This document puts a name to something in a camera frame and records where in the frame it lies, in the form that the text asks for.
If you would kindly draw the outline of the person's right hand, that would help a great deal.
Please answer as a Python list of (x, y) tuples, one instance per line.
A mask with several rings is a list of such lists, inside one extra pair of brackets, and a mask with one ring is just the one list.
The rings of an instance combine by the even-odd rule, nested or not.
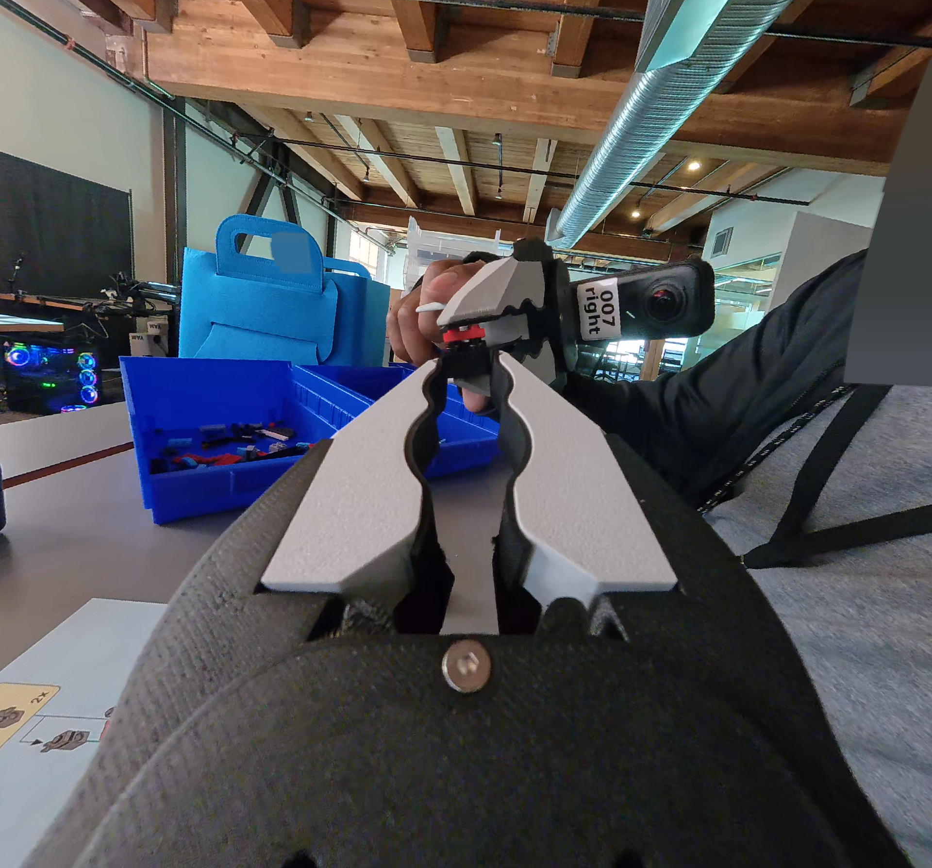
[(439, 312), (419, 312), (418, 308), (432, 303), (447, 305), (486, 262), (497, 259), (477, 252), (431, 263), (419, 284), (388, 313), (387, 336), (394, 356), (414, 367), (436, 358), (443, 346), (442, 329), (437, 324)]

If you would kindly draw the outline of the person's right forearm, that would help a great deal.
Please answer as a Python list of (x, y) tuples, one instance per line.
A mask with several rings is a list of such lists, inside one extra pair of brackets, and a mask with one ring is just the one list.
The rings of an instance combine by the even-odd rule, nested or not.
[(843, 385), (867, 256), (843, 257), (689, 369), (618, 384), (573, 373), (562, 394), (688, 504), (704, 505), (772, 432)]

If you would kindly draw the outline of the grey desk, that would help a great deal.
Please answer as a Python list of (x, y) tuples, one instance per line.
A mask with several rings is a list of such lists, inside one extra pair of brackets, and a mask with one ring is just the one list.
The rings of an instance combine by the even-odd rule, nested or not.
[[(509, 471), (502, 456), (430, 482), (455, 581), (444, 634), (498, 633), (492, 539)], [(13, 661), (92, 598), (168, 602), (240, 510), (155, 524), (126, 452), (6, 494), (1, 656)]]

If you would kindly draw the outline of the small black toy brick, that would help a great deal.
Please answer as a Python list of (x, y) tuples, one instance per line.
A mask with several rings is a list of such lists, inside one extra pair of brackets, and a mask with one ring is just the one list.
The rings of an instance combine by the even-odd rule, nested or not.
[(492, 351), (481, 338), (455, 340), (441, 352), (441, 370), (447, 379), (478, 382), (492, 372)]

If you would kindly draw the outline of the pile of loose toy bricks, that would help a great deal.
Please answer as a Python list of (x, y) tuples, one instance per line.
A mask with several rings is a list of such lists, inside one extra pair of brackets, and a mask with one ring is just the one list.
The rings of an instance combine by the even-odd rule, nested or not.
[(300, 457), (314, 446), (306, 432), (283, 419), (222, 422), (195, 428), (155, 429), (146, 441), (150, 475)]

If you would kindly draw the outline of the blue felt bag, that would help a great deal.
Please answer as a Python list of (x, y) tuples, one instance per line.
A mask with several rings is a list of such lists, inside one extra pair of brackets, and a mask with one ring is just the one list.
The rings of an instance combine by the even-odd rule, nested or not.
[(302, 227), (237, 214), (185, 248), (179, 356), (380, 367), (390, 288), (323, 256)]

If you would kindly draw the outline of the silver air duct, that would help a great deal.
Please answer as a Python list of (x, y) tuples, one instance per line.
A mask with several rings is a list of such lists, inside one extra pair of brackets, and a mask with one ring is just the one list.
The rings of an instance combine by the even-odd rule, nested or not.
[(547, 245), (576, 245), (791, 1), (730, 0), (689, 59), (634, 70), (566, 204), (547, 220)]

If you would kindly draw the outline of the black wall panel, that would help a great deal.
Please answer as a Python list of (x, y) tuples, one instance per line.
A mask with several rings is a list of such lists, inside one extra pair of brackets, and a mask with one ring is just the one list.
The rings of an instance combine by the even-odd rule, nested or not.
[(134, 272), (130, 193), (1, 155), (1, 286), (93, 299)]

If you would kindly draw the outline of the brick building instruction booklet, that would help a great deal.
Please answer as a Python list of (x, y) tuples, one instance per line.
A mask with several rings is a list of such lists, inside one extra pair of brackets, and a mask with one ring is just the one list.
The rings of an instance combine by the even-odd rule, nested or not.
[(3, 867), (22, 865), (76, 789), (165, 610), (92, 599), (2, 669)]

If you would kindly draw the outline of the white table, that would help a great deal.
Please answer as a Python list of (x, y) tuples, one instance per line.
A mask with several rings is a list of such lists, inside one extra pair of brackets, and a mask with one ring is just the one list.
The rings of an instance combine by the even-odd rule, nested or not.
[(125, 403), (4, 423), (4, 489), (49, 477), (133, 449)]

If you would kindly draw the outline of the blue plastic bin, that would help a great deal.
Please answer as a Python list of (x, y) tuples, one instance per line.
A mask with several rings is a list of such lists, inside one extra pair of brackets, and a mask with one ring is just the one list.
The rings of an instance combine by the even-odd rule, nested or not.
[(143, 357), (123, 358), (121, 369), (143, 505), (157, 524), (243, 508), (300, 457), (150, 475), (146, 441), (155, 429), (283, 419), (316, 444), (413, 370)]

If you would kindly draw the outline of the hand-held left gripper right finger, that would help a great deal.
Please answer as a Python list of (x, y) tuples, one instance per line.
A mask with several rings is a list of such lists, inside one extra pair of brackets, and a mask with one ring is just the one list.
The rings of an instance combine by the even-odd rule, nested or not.
[(514, 471), (499, 551), (507, 589), (540, 605), (673, 589), (678, 578), (601, 429), (506, 352), (491, 376)]

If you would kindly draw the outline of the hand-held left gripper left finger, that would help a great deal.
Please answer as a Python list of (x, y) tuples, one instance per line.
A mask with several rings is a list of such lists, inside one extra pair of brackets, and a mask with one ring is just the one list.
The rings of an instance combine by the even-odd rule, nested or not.
[(441, 361), (428, 361), (338, 430), (263, 576), (282, 592), (447, 593), (425, 470), (446, 405)]

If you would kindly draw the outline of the computer with glowing fans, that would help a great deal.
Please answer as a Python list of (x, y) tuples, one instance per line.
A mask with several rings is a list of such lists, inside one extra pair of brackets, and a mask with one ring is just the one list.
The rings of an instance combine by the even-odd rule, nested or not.
[(98, 348), (87, 341), (5, 338), (2, 369), (9, 410), (53, 415), (101, 401)]

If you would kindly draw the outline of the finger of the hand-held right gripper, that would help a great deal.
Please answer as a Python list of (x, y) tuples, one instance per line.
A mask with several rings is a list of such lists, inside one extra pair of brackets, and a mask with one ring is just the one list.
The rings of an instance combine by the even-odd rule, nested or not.
[(483, 326), (485, 315), (543, 309), (544, 298), (543, 263), (506, 257), (484, 265), (447, 303), (437, 324), (442, 334), (453, 326)]
[(490, 355), (503, 351), (553, 389), (566, 384), (562, 319), (550, 309), (483, 317), (483, 344)]

